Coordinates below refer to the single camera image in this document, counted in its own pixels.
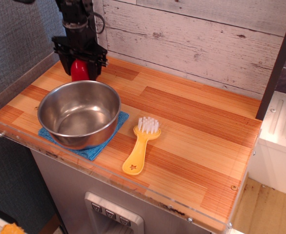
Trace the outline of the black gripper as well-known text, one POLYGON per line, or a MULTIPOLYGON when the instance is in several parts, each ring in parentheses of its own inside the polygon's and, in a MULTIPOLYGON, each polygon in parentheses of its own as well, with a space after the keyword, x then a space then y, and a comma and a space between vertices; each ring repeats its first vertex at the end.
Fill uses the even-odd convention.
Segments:
POLYGON ((107 66, 107 50, 97 42, 97 32, 90 28, 75 31, 66 30, 66 36, 53 36, 54 51, 59 55, 65 72, 71 74, 71 66, 75 59, 87 61, 90 80, 96 80, 107 66))

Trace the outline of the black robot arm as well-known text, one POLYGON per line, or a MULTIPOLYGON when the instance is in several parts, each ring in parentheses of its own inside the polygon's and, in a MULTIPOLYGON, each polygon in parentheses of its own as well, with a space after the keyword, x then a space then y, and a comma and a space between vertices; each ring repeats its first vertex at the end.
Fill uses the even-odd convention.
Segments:
POLYGON ((107 66, 107 50, 97 42, 97 35, 105 29, 104 18, 94 12, 91 0, 58 0, 65 36, 52 37, 54 51, 68 75, 72 75, 75 61, 85 63, 88 79, 96 80, 102 67, 107 66))

